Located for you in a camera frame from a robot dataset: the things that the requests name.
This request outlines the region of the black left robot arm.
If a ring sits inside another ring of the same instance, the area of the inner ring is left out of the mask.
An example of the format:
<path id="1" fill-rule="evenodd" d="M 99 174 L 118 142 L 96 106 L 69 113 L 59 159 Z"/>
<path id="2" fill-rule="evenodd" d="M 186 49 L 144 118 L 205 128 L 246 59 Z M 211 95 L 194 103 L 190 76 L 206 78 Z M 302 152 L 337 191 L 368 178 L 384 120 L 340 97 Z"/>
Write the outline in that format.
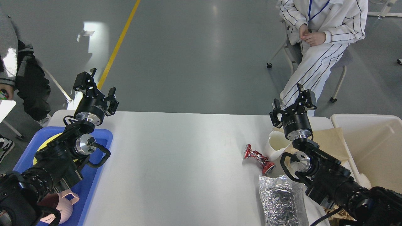
<path id="1" fill-rule="evenodd" d="M 91 136 L 105 116 L 115 114 L 119 102 L 113 87 L 105 96 L 94 81 L 96 68 L 79 73 L 73 89 L 83 93 L 82 100 L 65 122 L 63 133 L 35 153 L 36 164 L 23 173 L 1 174 L 1 225 L 35 226 L 45 213 L 54 214 L 51 226 L 59 225 L 61 213 L 54 207 L 39 205 L 49 192 L 62 192 L 82 179 L 85 165 L 101 167 L 111 155 L 106 147 Z"/>

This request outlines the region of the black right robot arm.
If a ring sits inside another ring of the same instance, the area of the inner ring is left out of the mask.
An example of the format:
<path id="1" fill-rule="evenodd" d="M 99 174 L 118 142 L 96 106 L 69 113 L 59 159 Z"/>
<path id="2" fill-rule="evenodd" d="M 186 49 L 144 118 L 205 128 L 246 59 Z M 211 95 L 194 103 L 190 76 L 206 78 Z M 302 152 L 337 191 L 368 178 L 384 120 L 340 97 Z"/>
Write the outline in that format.
<path id="1" fill-rule="evenodd" d="M 274 127 L 283 128 L 295 153 L 283 153 L 280 165 L 293 181 L 303 183 L 306 195 L 320 206 L 335 211 L 322 220 L 345 210 L 353 220 L 339 220 L 340 226 L 400 226 L 402 223 L 401 194 L 380 186 L 364 188 L 355 182 L 351 171 L 341 161 L 320 150 L 313 135 L 307 111 L 316 109 L 315 95 L 298 83 L 298 97 L 286 109 L 274 99 L 270 118 Z"/>

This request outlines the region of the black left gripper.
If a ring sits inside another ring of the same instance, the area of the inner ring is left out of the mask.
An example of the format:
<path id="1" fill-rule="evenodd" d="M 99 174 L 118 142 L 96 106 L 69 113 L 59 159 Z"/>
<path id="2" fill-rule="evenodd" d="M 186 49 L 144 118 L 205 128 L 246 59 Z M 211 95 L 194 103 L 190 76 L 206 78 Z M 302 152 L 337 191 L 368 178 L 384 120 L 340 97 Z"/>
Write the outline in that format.
<path id="1" fill-rule="evenodd" d="M 98 99 L 99 90 L 94 81 L 94 75 L 96 68 L 92 68 L 90 73 L 82 72 L 76 77 L 73 85 L 73 90 L 82 92 L 83 96 L 79 105 L 74 113 L 74 118 L 79 121 L 88 121 L 95 126 L 102 124 L 104 117 L 114 115 L 119 106 L 119 102 L 116 100 L 116 87 L 112 87 L 109 90 L 108 96 L 105 97 L 105 101 Z"/>

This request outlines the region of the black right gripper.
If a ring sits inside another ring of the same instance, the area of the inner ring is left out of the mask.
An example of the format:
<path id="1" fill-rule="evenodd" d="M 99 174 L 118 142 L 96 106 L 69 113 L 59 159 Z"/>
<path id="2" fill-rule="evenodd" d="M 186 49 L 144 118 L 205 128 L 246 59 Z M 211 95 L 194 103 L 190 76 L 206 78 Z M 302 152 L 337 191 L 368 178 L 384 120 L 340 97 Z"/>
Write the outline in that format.
<path id="1" fill-rule="evenodd" d="M 309 138 L 313 136 L 310 120 L 307 111 L 317 109 L 317 101 L 313 91 L 304 89 L 297 83 L 298 97 L 290 106 L 291 112 L 285 112 L 281 108 L 279 99 L 273 99 L 273 110 L 269 113 L 274 127 L 283 127 L 285 138 L 293 141 L 299 138 Z"/>

